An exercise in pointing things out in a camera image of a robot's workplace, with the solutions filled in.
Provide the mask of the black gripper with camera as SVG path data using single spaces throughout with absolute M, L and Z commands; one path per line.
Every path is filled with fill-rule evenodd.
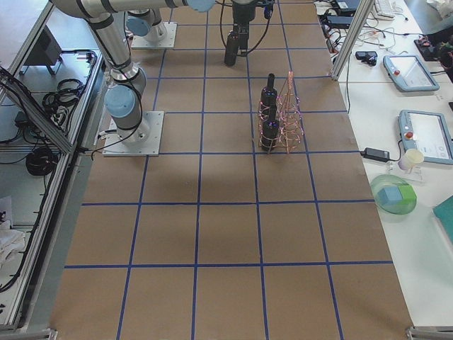
M 248 38 L 250 22 L 256 17 L 257 1 L 232 1 L 234 25 L 239 29 L 238 56 L 248 54 Z

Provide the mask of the robot arm over wine rack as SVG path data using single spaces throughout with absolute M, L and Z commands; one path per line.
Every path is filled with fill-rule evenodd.
M 144 122 L 142 94 L 146 86 L 144 70 L 131 59 L 125 34 L 117 28 L 114 13 L 189 6 L 209 11 L 213 1 L 53 1 L 61 12 L 87 22 L 102 55 L 110 66 L 113 85 L 104 104 L 126 144 L 145 141 L 150 127 Z

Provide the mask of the robot arm carrying bottle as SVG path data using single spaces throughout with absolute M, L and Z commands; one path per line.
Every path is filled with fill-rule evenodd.
M 222 43 L 225 46 L 224 63 L 232 66 L 236 57 L 245 57 L 248 51 L 249 25 L 256 17 L 256 8 L 264 5 L 259 1 L 232 1 L 233 28 L 224 40 L 220 33 Z M 167 35 L 165 25 L 162 23 L 160 11 L 157 8 L 136 10 L 127 12 L 126 26 L 134 36 L 144 38 L 150 43 L 157 43 Z

